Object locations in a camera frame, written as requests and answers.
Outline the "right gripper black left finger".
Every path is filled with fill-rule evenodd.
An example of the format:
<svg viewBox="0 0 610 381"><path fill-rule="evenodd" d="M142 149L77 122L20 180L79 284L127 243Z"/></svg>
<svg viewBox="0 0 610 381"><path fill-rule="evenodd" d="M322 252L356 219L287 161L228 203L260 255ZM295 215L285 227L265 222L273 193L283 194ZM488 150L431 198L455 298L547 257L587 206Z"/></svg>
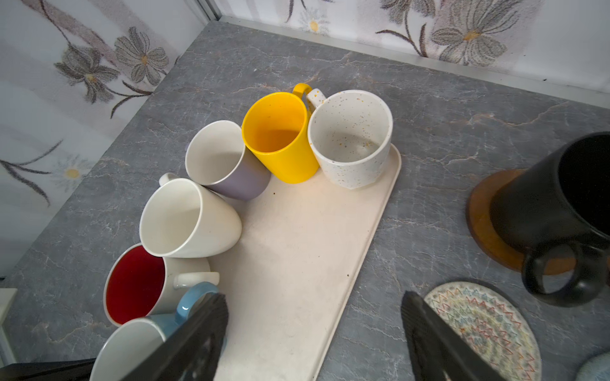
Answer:
<svg viewBox="0 0 610 381"><path fill-rule="evenodd" d="M213 380L227 334L226 296L213 293L125 380Z"/></svg>

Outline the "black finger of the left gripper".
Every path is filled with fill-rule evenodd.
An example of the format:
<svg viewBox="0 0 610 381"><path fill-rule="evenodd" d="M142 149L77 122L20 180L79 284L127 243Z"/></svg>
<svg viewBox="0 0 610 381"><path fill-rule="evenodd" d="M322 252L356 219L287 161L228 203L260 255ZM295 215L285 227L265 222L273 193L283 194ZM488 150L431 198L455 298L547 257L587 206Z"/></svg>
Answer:
<svg viewBox="0 0 610 381"><path fill-rule="evenodd" d="M89 380L94 363L95 358L10 364L1 368L1 380Z"/></svg>

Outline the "beige serving tray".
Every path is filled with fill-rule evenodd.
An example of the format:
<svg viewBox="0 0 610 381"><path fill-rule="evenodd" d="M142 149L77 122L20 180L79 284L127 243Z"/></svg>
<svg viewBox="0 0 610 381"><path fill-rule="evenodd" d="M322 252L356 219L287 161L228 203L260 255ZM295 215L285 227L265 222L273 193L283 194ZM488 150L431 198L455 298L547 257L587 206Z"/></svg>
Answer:
<svg viewBox="0 0 610 381"><path fill-rule="evenodd" d="M391 147L381 177L347 190L322 173L271 179L235 202L243 231L211 257L230 312L218 380L314 380L401 169Z"/></svg>

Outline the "white mug blue handle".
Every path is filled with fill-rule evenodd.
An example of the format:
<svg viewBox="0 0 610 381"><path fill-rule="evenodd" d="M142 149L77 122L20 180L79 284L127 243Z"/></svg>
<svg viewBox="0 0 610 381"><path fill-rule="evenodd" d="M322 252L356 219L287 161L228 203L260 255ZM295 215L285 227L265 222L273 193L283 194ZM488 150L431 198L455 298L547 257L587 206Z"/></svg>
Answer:
<svg viewBox="0 0 610 381"><path fill-rule="evenodd" d="M200 301L219 293L201 282L190 288L171 314L154 314L120 326L106 341L91 371L91 380L121 380L164 344L192 315Z"/></svg>

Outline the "black ceramic mug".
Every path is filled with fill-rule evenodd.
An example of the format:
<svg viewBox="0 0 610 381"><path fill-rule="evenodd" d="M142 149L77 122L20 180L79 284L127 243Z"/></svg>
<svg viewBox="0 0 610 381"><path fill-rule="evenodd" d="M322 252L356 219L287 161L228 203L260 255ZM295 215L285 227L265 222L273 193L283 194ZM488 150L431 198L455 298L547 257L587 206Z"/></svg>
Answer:
<svg viewBox="0 0 610 381"><path fill-rule="evenodd" d="M591 302L608 279L609 133L580 137L503 186L490 217L499 237L524 254L531 295L560 307ZM570 248L575 267L561 289L547 292L544 270L559 246Z"/></svg>

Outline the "brown cork round coaster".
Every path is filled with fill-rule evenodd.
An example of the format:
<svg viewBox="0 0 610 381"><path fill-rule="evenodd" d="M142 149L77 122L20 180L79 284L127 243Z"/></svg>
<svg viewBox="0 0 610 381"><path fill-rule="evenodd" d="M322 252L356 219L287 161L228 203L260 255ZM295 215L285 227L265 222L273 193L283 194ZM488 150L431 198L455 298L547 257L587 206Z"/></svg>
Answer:
<svg viewBox="0 0 610 381"><path fill-rule="evenodd" d="M492 260L521 273L525 255L507 243L494 230L490 208L495 194L527 169L503 170L483 179L472 190L465 208L466 221L473 239Z"/></svg>

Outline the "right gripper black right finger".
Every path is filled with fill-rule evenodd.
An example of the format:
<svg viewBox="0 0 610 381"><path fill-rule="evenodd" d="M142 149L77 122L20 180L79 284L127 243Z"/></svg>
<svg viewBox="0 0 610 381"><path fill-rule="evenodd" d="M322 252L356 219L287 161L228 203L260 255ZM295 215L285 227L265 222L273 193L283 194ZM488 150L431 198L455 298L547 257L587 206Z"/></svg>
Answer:
<svg viewBox="0 0 610 381"><path fill-rule="evenodd" d="M502 380L416 292L404 293L401 319L416 380Z"/></svg>

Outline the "woven multicolour round coaster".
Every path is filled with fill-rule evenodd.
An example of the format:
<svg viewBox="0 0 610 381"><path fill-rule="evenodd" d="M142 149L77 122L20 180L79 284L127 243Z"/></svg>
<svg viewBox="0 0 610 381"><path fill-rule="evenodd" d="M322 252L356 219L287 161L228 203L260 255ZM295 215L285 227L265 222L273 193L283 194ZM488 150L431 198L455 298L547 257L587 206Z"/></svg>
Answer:
<svg viewBox="0 0 610 381"><path fill-rule="evenodd" d="M470 282L451 282L425 302L506 380L540 380L542 357L521 312L497 292Z"/></svg>

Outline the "blue grey woven coaster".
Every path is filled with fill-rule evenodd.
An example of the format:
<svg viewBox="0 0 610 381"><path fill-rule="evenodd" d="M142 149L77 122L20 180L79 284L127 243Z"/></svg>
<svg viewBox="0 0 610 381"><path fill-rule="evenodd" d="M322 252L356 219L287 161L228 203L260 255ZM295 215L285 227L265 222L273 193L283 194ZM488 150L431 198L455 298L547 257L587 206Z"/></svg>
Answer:
<svg viewBox="0 0 610 381"><path fill-rule="evenodd" d="M576 381L610 381L610 352L586 361L578 370Z"/></svg>

